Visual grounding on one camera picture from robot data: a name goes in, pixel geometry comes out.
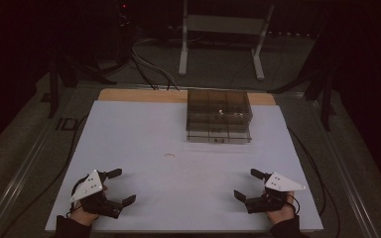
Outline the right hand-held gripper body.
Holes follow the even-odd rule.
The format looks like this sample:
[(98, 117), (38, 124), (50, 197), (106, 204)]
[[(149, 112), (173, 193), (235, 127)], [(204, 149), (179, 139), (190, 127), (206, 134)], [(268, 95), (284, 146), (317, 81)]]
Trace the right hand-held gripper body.
[(288, 191), (305, 190), (307, 187), (280, 174), (272, 173), (263, 181), (265, 192), (260, 197), (246, 198), (244, 205), (249, 214), (281, 210)]

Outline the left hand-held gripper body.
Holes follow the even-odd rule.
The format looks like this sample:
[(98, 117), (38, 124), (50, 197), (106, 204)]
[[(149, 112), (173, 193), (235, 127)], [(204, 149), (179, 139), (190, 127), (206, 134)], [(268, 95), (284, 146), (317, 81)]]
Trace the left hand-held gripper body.
[(94, 170), (74, 185), (69, 199), (71, 203), (69, 212), (74, 209), (74, 204), (79, 200), (86, 212), (115, 219), (119, 217), (123, 209), (122, 204), (109, 200), (104, 193), (106, 173)]

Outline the clear grey compartment box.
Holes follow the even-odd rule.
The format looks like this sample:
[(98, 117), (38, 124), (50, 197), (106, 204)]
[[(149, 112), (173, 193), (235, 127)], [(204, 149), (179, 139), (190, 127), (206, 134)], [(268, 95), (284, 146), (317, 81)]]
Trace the clear grey compartment box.
[(245, 91), (190, 89), (187, 140), (194, 143), (247, 144), (253, 113)]

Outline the person's left hand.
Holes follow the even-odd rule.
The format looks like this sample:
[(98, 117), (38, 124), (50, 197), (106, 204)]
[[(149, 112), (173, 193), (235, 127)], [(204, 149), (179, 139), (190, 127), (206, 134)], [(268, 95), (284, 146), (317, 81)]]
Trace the person's left hand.
[(70, 212), (68, 218), (81, 225), (91, 226), (99, 218), (99, 215), (84, 211), (81, 202), (78, 200), (74, 204), (74, 209)]

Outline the person's right hand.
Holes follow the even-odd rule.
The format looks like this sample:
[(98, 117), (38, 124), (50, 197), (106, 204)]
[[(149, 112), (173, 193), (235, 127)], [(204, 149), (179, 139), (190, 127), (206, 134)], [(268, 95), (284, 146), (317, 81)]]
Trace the person's right hand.
[(268, 211), (267, 217), (273, 225), (280, 222), (291, 220), (296, 216), (296, 208), (294, 207), (294, 192), (288, 191), (286, 195), (286, 203), (281, 210)]

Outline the white table mat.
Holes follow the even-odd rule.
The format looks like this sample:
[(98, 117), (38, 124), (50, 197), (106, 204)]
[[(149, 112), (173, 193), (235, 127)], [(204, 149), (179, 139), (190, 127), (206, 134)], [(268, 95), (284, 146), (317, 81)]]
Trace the white table mat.
[(254, 197), (263, 183), (257, 169), (307, 182), (277, 106), (253, 107), (248, 144), (192, 143), (183, 103), (96, 101), (85, 123), (46, 225), (67, 213), (74, 184), (93, 170), (122, 169), (107, 182), (107, 196), (135, 202), (119, 218), (99, 218), (101, 232), (264, 232), (262, 213), (248, 213), (233, 193)]

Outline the black stand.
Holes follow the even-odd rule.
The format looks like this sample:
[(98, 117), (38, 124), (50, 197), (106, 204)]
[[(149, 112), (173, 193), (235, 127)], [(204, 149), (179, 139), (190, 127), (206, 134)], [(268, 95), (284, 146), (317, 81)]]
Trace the black stand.
[(333, 82), (332, 75), (335, 70), (336, 67), (331, 65), (324, 68), (314, 69), (302, 76), (298, 76), (296, 79), (284, 84), (283, 86), (269, 89), (268, 93), (280, 94), (308, 81), (310, 84), (304, 92), (304, 97), (306, 100), (317, 100), (318, 97), (321, 96), (319, 119), (324, 129), (329, 131), (329, 115), (331, 112), (330, 99)]
[(60, 105), (60, 86), (61, 81), (65, 87), (76, 87), (77, 80), (74, 73), (79, 71), (88, 75), (92, 80), (102, 84), (114, 85), (115, 82), (107, 79), (102, 74), (90, 67), (79, 63), (76, 59), (64, 55), (57, 50), (52, 51), (49, 61), (50, 71), (50, 92), (43, 96), (44, 102), (50, 103), (49, 118), (53, 118)]

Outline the black computer tower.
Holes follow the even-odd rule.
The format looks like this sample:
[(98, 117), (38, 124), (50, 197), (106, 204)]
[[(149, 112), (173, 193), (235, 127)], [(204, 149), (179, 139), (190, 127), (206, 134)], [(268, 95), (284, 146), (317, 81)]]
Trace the black computer tower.
[(113, 0), (117, 53), (116, 61), (124, 64), (129, 58), (133, 40), (133, 15), (129, 0)]

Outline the white metal stand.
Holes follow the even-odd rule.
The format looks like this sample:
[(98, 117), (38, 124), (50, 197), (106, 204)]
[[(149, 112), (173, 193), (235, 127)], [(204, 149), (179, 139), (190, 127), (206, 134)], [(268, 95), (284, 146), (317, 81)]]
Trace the white metal stand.
[(190, 14), (189, 0), (183, 0), (183, 2), (182, 49), (179, 61), (179, 75), (187, 74), (189, 55), (188, 34), (189, 31), (192, 31), (257, 36), (258, 43), (251, 50), (251, 58), (253, 61), (256, 78), (260, 81), (265, 79), (260, 53), (275, 9), (274, 4), (271, 4), (268, 7), (268, 10), (263, 18), (255, 19)]

